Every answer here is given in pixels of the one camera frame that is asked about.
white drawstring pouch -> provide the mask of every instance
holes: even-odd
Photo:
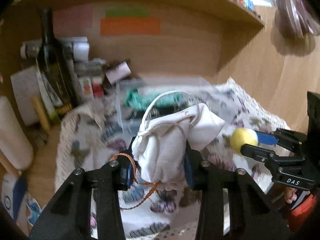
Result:
[[[193,97],[186,92],[174,90],[155,98],[143,115],[139,132],[132,143],[132,154],[141,168],[141,178],[152,183],[160,181],[158,190],[184,187],[186,141],[192,149],[201,151],[213,141],[224,125],[224,121],[203,103],[146,120],[156,101],[173,93]]]

white cord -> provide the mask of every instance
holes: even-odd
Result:
[[[153,106],[155,105],[155,103],[161,98],[161,97],[164,97],[164,96],[167,96],[167,95],[171,95],[171,94],[176,94],[176,93],[179,93],[179,94],[186,94],[190,97],[193,98],[194,101],[196,101],[196,98],[192,95],[190,95],[189,93],[187,92],[184,92],[184,91],[179,91],[179,90],[172,90],[172,91],[169,91],[169,92],[165,92],[165,93],[162,93],[161,95],[157,96],[152,102],[151,104],[148,106],[148,108],[146,109],[143,117],[142,117],[142,121],[141,121],[141,125],[143,127],[143,130],[139,130],[137,136],[138,136],[138,142],[137,142],[137,145],[134,149],[134,152],[132,153],[133,156],[135,156],[135,153],[137,152],[137,150],[139,149],[140,147],[140,144],[142,142],[142,139],[144,136],[147,136],[147,135],[150,135],[152,133],[152,130],[153,128],[159,126],[159,125],[174,125],[176,127],[179,128],[179,130],[181,131],[181,133],[183,134],[185,140],[187,139],[187,135],[184,133],[184,130],[183,128],[177,123],[177,122],[174,122],[174,121],[162,121],[162,122],[159,122],[159,123],[155,123],[154,125],[152,125],[151,127],[146,127],[146,120],[147,120],[147,117],[148,117],[148,114],[149,112],[151,111],[151,109],[153,108]],[[197,124],[198,122],[198,119],[199,119],[199,104],[196,104],[196,116],[193,118],[193,120],[191,121],[190,125],[191,126],[194,126]]]

bottle neck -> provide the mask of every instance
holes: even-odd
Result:
[[[53,24],[52,24],[52,9],[41,9],[41,28],[42,28],[42,43],[48,44],[54,40]]]

dark green wine bottle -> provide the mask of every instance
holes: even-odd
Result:
[[[62,44],[54,37],[51,8],[41,9],[42,44],[37,64],[53,107],[59,117],[76,107],[72,85]]]

green sticky note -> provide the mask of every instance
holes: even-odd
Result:
[[[106,18],[108,17],[150,17],[150,13],[139,7],[118,7],[106,10]]]

